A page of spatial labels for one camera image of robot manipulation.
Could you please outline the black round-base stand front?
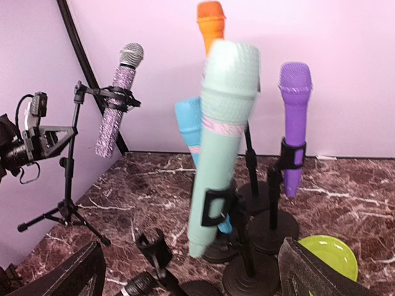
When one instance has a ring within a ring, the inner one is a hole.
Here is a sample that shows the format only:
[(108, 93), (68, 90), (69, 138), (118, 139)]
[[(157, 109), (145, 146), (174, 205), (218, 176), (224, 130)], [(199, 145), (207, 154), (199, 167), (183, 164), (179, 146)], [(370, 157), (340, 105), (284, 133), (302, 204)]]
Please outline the black round-base stand front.
[(136, 240), (136, 246), (144, 255), (150, 265), (155, 269), (158, 282), (176, 296), (214, 296), (220, 295), (218, 289), (205, 280), (188, 281), (179, 283), (175, 275), (168, 269), (167, 265), (173, 258), (172, 251), (166, 244), (164, 233), (156, 228), (157, 239), (149, 242), (145, 234), (141, 234)]

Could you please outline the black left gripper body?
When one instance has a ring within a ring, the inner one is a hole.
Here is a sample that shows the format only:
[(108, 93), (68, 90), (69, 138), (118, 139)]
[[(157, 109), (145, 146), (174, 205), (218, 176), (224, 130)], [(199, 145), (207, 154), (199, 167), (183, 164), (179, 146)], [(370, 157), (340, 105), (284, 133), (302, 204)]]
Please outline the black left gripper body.
[(72, 126), (35, 126), (22, 133), (29, 160), (59, 156), (78, 134)]

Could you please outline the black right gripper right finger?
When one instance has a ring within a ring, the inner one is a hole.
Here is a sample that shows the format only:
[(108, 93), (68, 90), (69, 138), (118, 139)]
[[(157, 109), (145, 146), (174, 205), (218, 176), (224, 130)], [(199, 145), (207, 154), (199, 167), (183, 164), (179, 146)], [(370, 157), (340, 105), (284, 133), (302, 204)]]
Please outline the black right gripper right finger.
[(278, 254), (283, 295), (374, 296), (375, 293), (335, 271), (291, 237)]

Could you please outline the glitter purple silver-head microphone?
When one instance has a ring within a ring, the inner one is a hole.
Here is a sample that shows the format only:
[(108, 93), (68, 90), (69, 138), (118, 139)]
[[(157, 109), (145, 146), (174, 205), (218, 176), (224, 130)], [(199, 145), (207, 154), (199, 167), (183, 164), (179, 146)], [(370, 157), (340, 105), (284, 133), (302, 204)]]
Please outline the glitter purple silver-head microphone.
[(102, 89), (102, 93), (106, 95), (106, 108), (95, 147), (96, 155), (102, 158), (111, 158), (114, 154), (123, 114), (141, 105), (140, 101), (134, 98), (131, 87), (136, 69), (143, 57), (144, 49), (140, 44), (125, 45), (120, 51), (119, 66), (112, 84)]

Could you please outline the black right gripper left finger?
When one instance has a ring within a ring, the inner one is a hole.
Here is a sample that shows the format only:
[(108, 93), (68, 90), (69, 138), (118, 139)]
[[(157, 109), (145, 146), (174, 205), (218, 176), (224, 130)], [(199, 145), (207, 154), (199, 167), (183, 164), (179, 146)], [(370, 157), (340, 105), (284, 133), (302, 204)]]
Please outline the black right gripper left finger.
[(43, 277), (11, 292), (24, 295), (79, 295), (89, 286), (88, 295), (101, 296), (106, 261), (100, 243), (92, 241)]

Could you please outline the black tripod microphone stand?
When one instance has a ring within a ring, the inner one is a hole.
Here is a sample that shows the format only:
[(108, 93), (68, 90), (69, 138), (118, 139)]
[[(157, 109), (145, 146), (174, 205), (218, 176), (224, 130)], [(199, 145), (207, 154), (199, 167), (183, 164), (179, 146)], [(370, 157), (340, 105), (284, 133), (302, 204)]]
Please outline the black tripod microphone stand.
[(18, 232), (26, 231), (30, 226), (42, 221), (51, 220), (64, 226), (85, 226), (106, 246), (110, 246), (110, 240), (100, 234), (92, 225), (90, 225), (78, 212), (78, 206), (72, 201), (72, 179), (74, 173), (74, 146), (75, 138), (78, 134), (77, 124), (80, 113), (80, 107), (85, 101), (85, 94), (105, 96), (111, 99), (119, 100), (119, 105), (108, 103), (107, 106), (113, 110), (122, 113), (128, 112), (133, 107), (139, 107), (140, 101), (134, 98), (130, 90), (119, 86), (108, 86), (105, 88), (91, 89), (82, 82), (78, 82), (75, 86), (75, 96), (73, 102), (75, 104), (72, 125), (70, 127), (63, 126), (44, 126), (33, 128), (33, 135), (26, 132), (25, 150), (27, 152), (28, 164), (37, 164), (38, 160), (49, 159), (60, 155), (60, 153), (68, 147), (68, 156), (59, 160), (59, 165), (65, 172), (65, 195), (64, 200), (59, 202), (57, 207), (43, 213), (42, 215), (32, 219), (29, 222), (22, 223), (17, 226)]

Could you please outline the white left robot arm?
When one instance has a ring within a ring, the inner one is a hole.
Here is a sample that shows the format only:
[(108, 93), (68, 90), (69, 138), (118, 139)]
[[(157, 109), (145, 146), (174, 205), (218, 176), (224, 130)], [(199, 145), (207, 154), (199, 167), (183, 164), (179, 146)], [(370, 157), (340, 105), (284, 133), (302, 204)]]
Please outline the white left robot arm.
[(73, 178), (73, 148), (77, 131), (78, 112), (71, 126), (34, 126), (17, 136), (19, 131), (6, 114), (1, 115), (1, 177), (7, 172), (22, 177), (24, 166), (37, 165), (38, 161), (59, 156), (68, 147), (69, 156), (59, 160), (65, 170), (67, 185)]

